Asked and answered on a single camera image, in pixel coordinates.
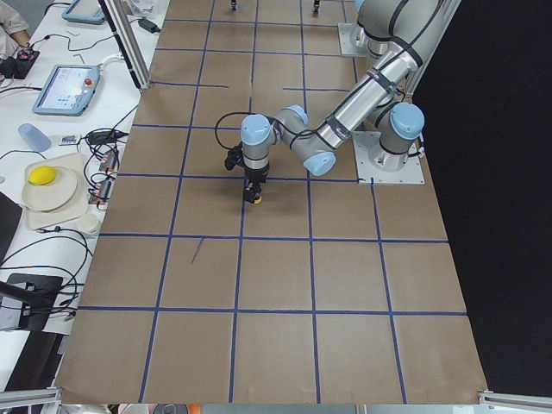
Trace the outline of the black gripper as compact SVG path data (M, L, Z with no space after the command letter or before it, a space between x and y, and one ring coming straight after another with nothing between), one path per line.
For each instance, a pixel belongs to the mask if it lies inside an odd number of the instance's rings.
M254 185L254 199L262 199L262 184L267 181L268 166L263 166L260 169L244 166L244 172L248 183Z

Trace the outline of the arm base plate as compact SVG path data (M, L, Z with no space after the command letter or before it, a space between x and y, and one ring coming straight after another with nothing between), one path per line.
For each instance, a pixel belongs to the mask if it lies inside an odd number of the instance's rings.
M353 134L353 147L358 182L370 185L423 185L425 183L416 145L405 154L388 153L380 145L380 132L361 131Z
M337 31L342 56L371 56L377 59L381 55L378 42L370 39L364 29L356 23L339 23Z

